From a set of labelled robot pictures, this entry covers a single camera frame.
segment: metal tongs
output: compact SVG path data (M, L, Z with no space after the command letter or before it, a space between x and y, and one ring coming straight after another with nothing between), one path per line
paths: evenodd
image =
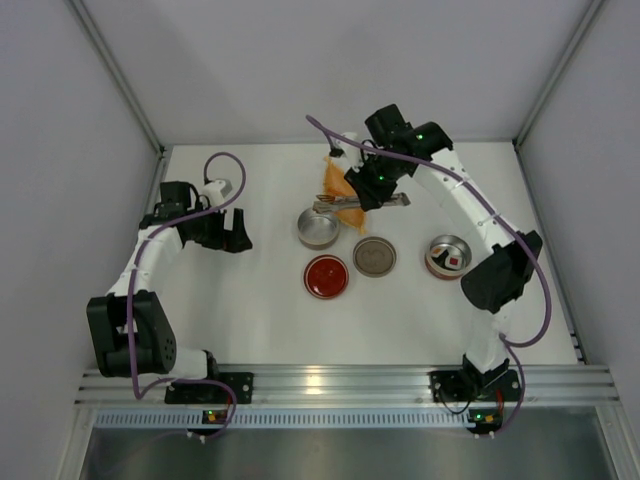
M360 208L360 200L357 196L337 197L334 195L316 195L317 202L313 202L313 211L316 213L334 213L340 210ZM383 207L406 207L411 205L411 200L406 193L394 193Z

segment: wall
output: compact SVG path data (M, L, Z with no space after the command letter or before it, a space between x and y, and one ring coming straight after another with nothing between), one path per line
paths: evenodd
M55 473L155 160L61 0L0 5L0 476Z
M86 0L166 143L320 140L398 103L511 139L588 0Z
M640 436L640 3L610 2L522 151L590 360Z

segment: white table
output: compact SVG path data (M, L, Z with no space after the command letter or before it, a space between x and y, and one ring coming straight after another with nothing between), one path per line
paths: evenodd
M496 208L523 231L536 228L513 148L509 143L458 143L467 171ZM248 181L237 207L245 209L253 250L241 254L188 244L176 259L161 301L180 345L213 352L220 363L459 364L471 334L474 308L459 282L432 277L422 261L435 236L456 233L431 195L411 178L397 191L412 204L368 214L369 234L396 248L395 269L383 278L357 272L352 250L361 238L343 228L328 250L350 272L347 290L333 300L309 295L302 271L318 252L298 241L295 223L321 193L326 145L178 146L166 180L203 185L202 168L217 151L238 155ZM232 160L214 161L209 177L240 184ZM227 215L227 228L231 216ZM574 364L576 356L546 256L553 318L546 337L521 350L525 364ZM540 327L544 305L537 278L518 301L510 338L524 340Z

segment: red bowl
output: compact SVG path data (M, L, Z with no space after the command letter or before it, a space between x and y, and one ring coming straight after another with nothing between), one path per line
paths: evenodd
M349 284L349 270L334 255L320 255L304 269L304 286L316 298L328 300L340 295Z

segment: orange towel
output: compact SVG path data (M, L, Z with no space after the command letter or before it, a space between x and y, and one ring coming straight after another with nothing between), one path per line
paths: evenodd
M327 170L324 172L324 193L325 195L335 195L340 197L350 197L356 194L349 182L344 179L344 171L334 165L330 157L325 157ZM344 223L358 230L360 235L367 233L364 224L367 221L367 214L361 208L350 210L340 210L336 216Z

